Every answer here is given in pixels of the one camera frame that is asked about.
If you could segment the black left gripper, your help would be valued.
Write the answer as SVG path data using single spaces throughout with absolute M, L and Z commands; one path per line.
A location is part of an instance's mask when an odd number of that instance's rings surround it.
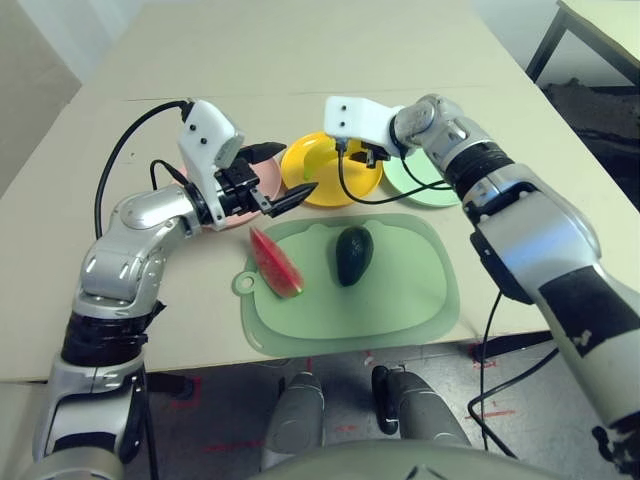
M 275 218 L 296 208 L 313 193 L 317 182 L 298 185 L 274 201 L 258 190 L 260 179 L 250 164 L 267 161 L 284 150 L 285 145 L 278 142 L 244 146 L 241 148 L 241 157 L 237 157 L 229 167 L 220 168 L 214 173 L 221 189 L 218 199 L 226 216 L 261 212 Z

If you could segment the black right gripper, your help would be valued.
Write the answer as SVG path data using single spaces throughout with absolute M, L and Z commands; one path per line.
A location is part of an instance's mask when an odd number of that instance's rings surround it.
M 362 163 L 367 168 L 375 168 L 378 162 L 388 161 L 391 156 L 382 147 L 361 143 L 360 150 L 350 153 L 349 159 Z

